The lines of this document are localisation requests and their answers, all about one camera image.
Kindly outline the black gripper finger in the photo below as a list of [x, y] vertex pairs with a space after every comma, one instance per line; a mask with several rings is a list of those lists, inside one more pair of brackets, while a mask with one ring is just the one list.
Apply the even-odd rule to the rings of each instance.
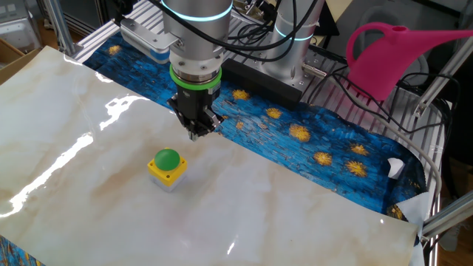
[[177, 96], [178, 94], [175, 94], [170, 99], [168, 99], [168, 105], [174, 110], [174, 113], [176, 114], [181, 125], [187, 130], [189, 139], [191, 141], [195, 141], [194, 121], [191, 118], [186, 117], [183, 109], [178, 106]]
[[193, 126], [191, 140], [196, 141], [198, 138], [205, 137], [207, 134], [214, 132], [222, 122], [223, 118], [206, 106], [198, 114], [197, 119], [191, 122]]

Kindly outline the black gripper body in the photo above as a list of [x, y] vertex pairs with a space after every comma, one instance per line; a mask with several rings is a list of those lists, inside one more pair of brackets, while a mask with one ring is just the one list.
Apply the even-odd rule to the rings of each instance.
[[220, 96], [220, 83], [209, 89], [193, 90], [177, 86], [177, 111], [186, 120], [211, 120], [217, 115], [212, 104]]

